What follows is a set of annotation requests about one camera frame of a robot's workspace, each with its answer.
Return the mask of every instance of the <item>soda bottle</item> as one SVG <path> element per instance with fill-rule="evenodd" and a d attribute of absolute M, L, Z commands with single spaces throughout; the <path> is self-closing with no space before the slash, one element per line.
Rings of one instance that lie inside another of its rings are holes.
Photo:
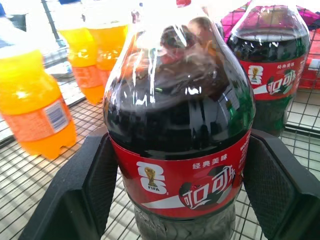
<path fill-rule="evenodd" d="M 293 1 L 254 0 L 227 41 L 255 96 L 253 128 L 280 136 L 310 46 L 309 31 Z"/>
<path fill-rule="evenodd" d="M 85 28 L 80 0 L 59 0 L 57 28 L 69 45 L 68 61 L 75 80 L 92 104 L 101 102 L 105 88 L 97 70 L 97 44 Z"/>
<path fill-rule="evenodd" d="M 97 69 L 103 85 L 116 64 L 126 40 L 132 14 L 128 3 L 97 0 L 86 5 L 86 25 L 97 43 Z"/>
<path fill-rule="evenodd" d="M 28 34 L 0 12 L 0 113 L 31 155 L 58 157 L 76 143 L 76 127 L 55 79 Z"/>
<path fill-rule="evenodd" d="M 200 7 L 145 3 L 103 101 L 137 227 L 143 240 L 229 240 L 252 88 Z"/>

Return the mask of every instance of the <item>yellow bottle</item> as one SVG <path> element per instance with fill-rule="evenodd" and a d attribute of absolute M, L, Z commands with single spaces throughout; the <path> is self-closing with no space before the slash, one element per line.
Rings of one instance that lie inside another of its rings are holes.
<path fill-rule="evenodd" d="M 76 143 L 76 127 L 43 56 L 27 46 L 26 33 L 0 17 L 0 113 L 16 140 L 31 155 L 55 159 Z M 25 45 L 15 41 L 23 40 Z"/>
<path fill-rule="evenodd" d="M 97 68 L 106 86 L 110 72 L 125 44 L 132 15 L 126 3 L 118 0 L 96 1 L 86 10 L 86 26 L 97 44 Z"/>
<path fill-rule="evenodd" d="M 97 44 L 84 27 L 82 4 L 80 0 L 59 1 L 57 28 L 69 45 L 68 60 L 75 80 L 86 99 L 98 104 L 105 89 L 97 70 Z"/>

